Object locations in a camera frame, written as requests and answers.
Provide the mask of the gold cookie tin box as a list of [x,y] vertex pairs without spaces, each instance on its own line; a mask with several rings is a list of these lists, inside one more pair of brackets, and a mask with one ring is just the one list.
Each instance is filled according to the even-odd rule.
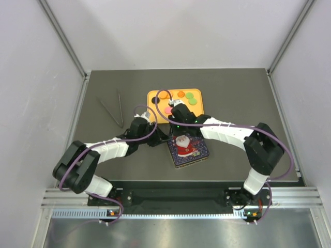
[[208,159],[208,156],[204,156],[204,157],[199,157],[199,156],[178,157],[178,156],[175,156],[172,158],[174,167],[176,169],[182,169],[185,167],[189,167],[189,166],[201,163],[202,161],[205,161],[207,159]]

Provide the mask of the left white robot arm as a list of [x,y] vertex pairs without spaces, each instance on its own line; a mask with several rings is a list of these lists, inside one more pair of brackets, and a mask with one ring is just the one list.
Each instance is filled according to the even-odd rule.
[[157,123],[136,114],[130,127],[115,138],[98,143],[72,142],[52,175],[60,182],[60,186],[76,194],[85,192],[99,195],[102,202],[111,205],[117,200],[117,192],[109,181],[95,175],[97,165],[107,160],[127,157],[136,152],[140,145],[155,147],[169,139]]

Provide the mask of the gold tin lid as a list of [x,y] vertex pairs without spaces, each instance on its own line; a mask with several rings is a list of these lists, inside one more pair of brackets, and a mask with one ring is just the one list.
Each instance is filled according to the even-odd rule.
[[204,161],[209,157],[209,150],[205,141],[189,134],[173,136],[167,141],[167,146],[174,167],[177,169]]

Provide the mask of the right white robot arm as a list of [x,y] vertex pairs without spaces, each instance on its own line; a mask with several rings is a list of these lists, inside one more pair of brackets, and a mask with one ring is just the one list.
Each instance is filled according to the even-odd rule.
[[260,199],[260,190],[284,155],[279,139],[264,123],[258,126],[238,126],[209,115],[196,116],[181,100],[170,101],[168,116],[173,134],[199,137],[227,143],[246,152],[251,169],[243,187],[229,199],[235,205],[252,205]]

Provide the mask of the metal tongs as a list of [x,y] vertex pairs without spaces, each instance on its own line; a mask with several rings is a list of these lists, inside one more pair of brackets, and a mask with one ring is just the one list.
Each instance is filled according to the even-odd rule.
[[101,104],[101,106],[105,109],[105,111],[109,114],[109,116],[112,118],[112,120],[117,124],[117,126],[120,128],[123,128],[124,127],[123,110],[122,110],[122,103],[121,103],[121,94],[120,94],[118,88],[116,89],[116,93],[117,93],[117,99],[118,99],[120,120],[117,120],[115,118],[115,116],[112,114],[109,107],[106,105],[106,103],[104,102],[104,100],[101,97],[96,97],[96,99]]

